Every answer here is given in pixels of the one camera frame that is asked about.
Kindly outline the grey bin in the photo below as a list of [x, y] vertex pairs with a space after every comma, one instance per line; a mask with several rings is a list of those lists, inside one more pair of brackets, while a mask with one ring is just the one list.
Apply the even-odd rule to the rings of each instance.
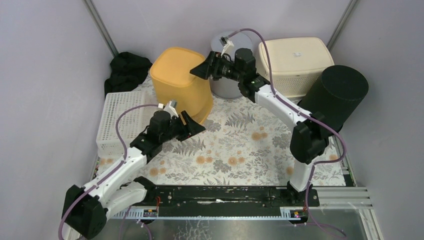
[[[223, 45], [220, 42], [220, 38], [228, 36], [233, 32], [233, 30], [229, 30], [217, 34], [210, 42], [211, 50], [214, 52], [221, 52], [223, 50]], [[237, 33], [236, 35], [232, 36], [230, 40], [234, 44], [234, 48], [228, 52], [232, 60], [235, 59], [234, 55], [237, 49], [253, 48], [251, 38], [244, 33]], [[212, 93], [218, 98], [234, 100], [242, 97], [242, 94], [240, 93], [240, 90], [238, 88], [238, 83], [234, 80], [223, 77], [220, 80], [210, 79], [209, 83]]]

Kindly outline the yellow perforated waste bin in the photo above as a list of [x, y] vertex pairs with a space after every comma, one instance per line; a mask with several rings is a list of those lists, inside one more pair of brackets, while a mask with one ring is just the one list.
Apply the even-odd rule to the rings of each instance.
[[206, 58], [193, 50], [170, 47], [150, 68], [150, 76], [159, 103], [177, 102], [176, 111], [186, 111], [199, 124], [208, 118], [214, 100], [208, 80], [190, 73]]

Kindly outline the white perforated plastic basket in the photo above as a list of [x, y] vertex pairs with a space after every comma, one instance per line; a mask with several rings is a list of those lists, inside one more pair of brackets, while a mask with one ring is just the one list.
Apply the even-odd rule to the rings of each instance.
[[106, 96], [97, 131], [97, 155], [116, 159], [124, 154], [117, 136], [126, 147], [145, 129], [158, 109], [158, 101], [148, 90], [109, 93]]

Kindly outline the cream large plastic basket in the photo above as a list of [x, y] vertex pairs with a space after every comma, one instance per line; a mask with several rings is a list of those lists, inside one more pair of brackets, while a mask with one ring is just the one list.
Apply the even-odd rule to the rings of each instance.
[[317, 37], [267, 40], [255, 52], [257, 72], [270, 79], [276, 91], [289, 99], [305, 96], [319, 75], [334, 65], [334, 60]]

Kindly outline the black bin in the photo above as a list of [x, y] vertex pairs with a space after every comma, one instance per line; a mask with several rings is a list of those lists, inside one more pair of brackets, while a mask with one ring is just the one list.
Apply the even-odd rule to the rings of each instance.
[[333, 65], [318, 76], [298, 106], [323, 114], [323, 123], [339, 132], [368, 91], [368, 81], [359, 71]]

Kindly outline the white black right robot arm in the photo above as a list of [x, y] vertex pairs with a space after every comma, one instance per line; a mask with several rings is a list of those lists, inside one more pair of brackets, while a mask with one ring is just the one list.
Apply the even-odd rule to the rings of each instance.
[[189, 72], [204, 80], [227, 78], [236, 81], [244, 97], [267, 109], [291, 130], [289, 149], [295, 162], [286, 198], [293, 206], [301, 205], [307, 199], [305, 191], [311, 186], [314, 163], [329, 145], [328, 130], [317, 123], [323, 121], [324, 116], [279, 96], [270, 81], [257, 72], [256, 59], [248, 48], [237, 49], [234, 59], [226, 53], [211, 51]]

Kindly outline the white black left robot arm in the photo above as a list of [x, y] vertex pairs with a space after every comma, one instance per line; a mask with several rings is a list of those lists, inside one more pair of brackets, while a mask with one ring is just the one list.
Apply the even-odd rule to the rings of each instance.
[[194, 121], [186, 111], [175, 115], [167, 110], [158, 110], [149, 124], [124, 149], [124, 154], [110, 168], [82, 187], [71, 186], [65, 194], [62, 217], [58, 229], [63, 239], [63, 226], [67, 224], [90, 240], [97, 236], [107, 221], [132, 204], [152, 204], [155, 192], [138, 182], [120, 189], [125, 180], [144, 167], [162, 151], [163, 143], [176, 139], [185, 141], [201, 132], [205, 127]]

